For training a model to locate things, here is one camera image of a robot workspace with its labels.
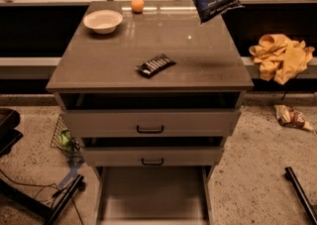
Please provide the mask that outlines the middle grey drawer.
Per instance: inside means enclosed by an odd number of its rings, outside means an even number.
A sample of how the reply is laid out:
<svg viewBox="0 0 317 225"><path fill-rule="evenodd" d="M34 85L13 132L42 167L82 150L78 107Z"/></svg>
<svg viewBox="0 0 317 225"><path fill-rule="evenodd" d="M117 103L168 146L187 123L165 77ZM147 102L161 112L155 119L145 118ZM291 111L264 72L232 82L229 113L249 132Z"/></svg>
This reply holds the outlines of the middle grey drawer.
<svg viewBox="0 0 317 225"><path fill-rule="evenodd" d="M219 163L222 148L127 147L82 148L85 161L92 167L211 166Z"/></svg>

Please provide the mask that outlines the orange fruit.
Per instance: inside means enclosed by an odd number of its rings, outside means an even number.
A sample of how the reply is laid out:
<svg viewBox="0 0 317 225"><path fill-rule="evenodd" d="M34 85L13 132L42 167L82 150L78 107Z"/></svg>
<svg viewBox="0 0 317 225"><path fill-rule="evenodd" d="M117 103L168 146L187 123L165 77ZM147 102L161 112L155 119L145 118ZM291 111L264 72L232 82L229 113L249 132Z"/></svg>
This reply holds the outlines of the orange fruit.
<svg viewBox="0 0 317 225"><path fill-rule="evenodd" d="M131 2L132 11L135 13L142 13L144 7L145 7L144 0L132 0Z"/></svg>

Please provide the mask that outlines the white paper bowl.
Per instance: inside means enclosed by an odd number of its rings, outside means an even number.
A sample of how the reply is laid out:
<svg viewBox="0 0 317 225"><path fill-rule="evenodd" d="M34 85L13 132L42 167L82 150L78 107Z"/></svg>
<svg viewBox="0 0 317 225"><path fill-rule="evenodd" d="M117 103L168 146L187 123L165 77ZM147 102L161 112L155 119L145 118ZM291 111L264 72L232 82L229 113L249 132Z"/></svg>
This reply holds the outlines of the white paper bowl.
<svg viewBox="0 0 317 225"><path fill-rule="evenodd" d="M123 16L113 10L99 10L87 14L83 18L83 24L86 28L93 30L97 34L110 34L123 21Z"/></svg>

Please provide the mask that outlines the blue tape on floor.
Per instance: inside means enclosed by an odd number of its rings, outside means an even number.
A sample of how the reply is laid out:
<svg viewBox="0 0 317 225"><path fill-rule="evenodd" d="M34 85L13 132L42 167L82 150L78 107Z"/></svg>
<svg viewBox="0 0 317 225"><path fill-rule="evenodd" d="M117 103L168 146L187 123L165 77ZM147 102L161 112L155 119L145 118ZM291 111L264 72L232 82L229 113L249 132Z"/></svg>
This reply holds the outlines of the blue tape on floor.
<svg viewBox="0 0 317 225"><path fill-rule="evenodd" d="M57 185L58 189L65 188L70 182L73 182L78 176L78 170L83 165L83 160L68 160L68 173Z"/></svg>

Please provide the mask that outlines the black chair base left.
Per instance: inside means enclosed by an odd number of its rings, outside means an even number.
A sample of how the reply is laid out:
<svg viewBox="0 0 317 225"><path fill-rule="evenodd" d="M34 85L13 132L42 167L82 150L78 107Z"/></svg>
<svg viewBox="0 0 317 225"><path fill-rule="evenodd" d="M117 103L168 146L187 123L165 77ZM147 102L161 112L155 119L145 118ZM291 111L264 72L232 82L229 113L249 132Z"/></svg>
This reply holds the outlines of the black chair base left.
<svg viewBox="0 0 317 225"><path fill-rule="evenodd" d="M23 137L16 130L20 124L20 114L13 109L0 108L0 157L8 155L11 148Z"/></svg>

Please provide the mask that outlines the black bar right floor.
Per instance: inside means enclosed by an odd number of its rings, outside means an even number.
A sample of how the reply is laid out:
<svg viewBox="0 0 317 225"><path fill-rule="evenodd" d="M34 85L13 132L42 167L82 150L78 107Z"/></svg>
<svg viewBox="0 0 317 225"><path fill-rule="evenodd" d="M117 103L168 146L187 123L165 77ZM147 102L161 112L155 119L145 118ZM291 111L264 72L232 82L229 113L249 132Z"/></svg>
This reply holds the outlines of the black bar right floor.
<svg viewBox="0 0 317 225"><path fill-rule="evenodd" d="M285 178L289 180L308 216L311 225L317 225L317 205L313 205L307 197L292 167L285 168Z"/></svg>

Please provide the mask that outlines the black candy bar wrapper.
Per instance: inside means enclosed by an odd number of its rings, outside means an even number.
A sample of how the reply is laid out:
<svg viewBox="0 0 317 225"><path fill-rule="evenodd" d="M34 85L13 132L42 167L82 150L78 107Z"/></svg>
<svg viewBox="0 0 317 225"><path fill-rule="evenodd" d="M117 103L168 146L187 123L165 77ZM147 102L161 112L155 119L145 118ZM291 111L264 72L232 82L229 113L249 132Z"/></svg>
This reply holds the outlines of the black candy bar wrapper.
<svg viewBox="0 0 317 225"><path fill-rule="evenodd" d="M172 65L175 65L173 59L165 54L160 54L145 61L142 65L137 65L136 69L140 75L151 78Z"/></svg>

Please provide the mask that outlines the top grey drawer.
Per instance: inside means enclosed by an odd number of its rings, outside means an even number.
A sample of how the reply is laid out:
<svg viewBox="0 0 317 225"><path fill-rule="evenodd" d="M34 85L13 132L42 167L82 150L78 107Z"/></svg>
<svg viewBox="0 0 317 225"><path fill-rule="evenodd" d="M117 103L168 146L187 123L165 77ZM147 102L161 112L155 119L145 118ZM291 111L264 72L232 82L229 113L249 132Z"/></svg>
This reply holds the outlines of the top grey drawer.
<svg viewBox="0 0 317 225"><path fill-rule="evenodd" d="M67 110L61 118L73 137L227 137L240 109Z"/></svg>

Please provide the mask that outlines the black stand leg left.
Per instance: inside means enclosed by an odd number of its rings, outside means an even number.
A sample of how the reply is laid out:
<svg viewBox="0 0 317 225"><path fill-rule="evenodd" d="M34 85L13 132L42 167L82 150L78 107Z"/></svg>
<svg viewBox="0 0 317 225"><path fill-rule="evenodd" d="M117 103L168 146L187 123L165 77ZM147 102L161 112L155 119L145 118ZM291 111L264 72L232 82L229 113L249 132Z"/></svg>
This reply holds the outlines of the black stand leg left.
<svg viewBox="0 0 317 225"><path fill-rule="evenodd" d="M84 185L79 174L67 186L58 189L48 201L39 201L0 179L0 193L44 219L44 225L53 225L72 196Z"/></svg>

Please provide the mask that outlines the yellow crumpled cloth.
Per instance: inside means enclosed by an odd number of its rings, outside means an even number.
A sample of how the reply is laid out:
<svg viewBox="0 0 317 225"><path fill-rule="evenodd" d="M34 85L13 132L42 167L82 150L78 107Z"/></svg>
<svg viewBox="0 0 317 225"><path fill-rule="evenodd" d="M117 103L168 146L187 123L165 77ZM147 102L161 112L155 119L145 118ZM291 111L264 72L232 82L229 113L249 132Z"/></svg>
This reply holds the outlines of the yellow crumpled cloth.
<svg viewBox="0 0 317 225"><path fill-rule="evenodd" d="M314 51L304 41L294 41L283 34L263 35L257 45L249 48L261 79L273 79L281 85L308 68Z"/></svg>

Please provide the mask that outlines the brown snack bag on floor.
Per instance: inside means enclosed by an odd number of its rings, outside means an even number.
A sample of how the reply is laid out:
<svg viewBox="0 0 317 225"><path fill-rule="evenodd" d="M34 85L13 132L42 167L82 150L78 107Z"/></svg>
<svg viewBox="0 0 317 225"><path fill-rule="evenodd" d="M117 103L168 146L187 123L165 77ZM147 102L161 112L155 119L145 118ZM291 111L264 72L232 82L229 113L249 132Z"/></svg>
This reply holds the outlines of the brown snack bag on floor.
<svg viewBox="0 0 317 225"><path fill-rule="evenodd" d="M285 105L275 105L275 116L281 126L313 132L314 128L299 111Z"/></svg>

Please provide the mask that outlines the green item in basket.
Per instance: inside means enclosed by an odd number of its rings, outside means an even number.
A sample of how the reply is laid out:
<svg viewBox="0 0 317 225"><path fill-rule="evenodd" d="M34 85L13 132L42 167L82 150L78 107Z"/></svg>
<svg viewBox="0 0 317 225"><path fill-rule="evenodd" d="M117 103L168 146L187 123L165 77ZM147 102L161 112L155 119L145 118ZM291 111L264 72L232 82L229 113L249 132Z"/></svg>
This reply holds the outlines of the green item in basket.
<svg viewBox="0 0 317 225"><path fill-rule="evenodd" d="M73 142L68 130L62 130L59 134L59 142L61 147L66 151L71 151Z"/></svg>

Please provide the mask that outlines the bottom grey drawer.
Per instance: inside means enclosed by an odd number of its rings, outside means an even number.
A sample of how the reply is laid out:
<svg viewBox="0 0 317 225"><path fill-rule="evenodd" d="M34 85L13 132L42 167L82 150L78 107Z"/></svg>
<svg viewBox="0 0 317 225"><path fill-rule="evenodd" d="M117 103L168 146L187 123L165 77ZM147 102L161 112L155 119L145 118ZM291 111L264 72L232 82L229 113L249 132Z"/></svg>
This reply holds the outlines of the bottom grey drawer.
<svg viewBox="0 0 317 225"><path fill-rule="evenodd" d="M105 168L95 225L213 225L206 172L199 167Z"/></svg>

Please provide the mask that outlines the grey drawer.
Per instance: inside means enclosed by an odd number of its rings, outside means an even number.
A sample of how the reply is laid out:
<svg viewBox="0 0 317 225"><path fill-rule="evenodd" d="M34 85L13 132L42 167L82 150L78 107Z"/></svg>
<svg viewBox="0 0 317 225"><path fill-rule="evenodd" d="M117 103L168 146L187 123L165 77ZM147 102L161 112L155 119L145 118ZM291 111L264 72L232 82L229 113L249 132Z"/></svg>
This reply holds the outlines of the grey drawer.
<svg viewBox="0 0 317 225"><path fill-rule="evenodd" d="M61 118L73 137L227 137L240 109L67 110Z"/></svg>
<svg viewBox="0 0 317 225"><path fill-rule="evenodd" d="M213 225L206 172L199 167L105 168L95 225Z"/></svg>
<svg viewBox="0 0 317 225"><path fill-rule="evenodd" d="M85 161L92 167L211 166L219 163L222 148L127 147L82 148Z"/></svg>

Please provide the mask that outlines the grey drawer cabinet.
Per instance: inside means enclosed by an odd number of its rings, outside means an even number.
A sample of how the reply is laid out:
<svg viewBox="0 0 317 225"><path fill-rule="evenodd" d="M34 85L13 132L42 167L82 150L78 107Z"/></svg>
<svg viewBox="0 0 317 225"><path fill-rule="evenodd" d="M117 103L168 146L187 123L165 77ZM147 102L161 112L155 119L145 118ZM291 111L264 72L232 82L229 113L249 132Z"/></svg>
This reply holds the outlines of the grey drawer cabinet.
<svg viewBox="0 0 317 225"><path fill-rule="evenodd" d="M224 21L200 23L187 2L151 2L109 35L79 27L48 89L67 110L240 109L251 78ZM151 78L136 66L165 54L175 61ZM82 148L222 148L227 137L77 138Z"/></svg>

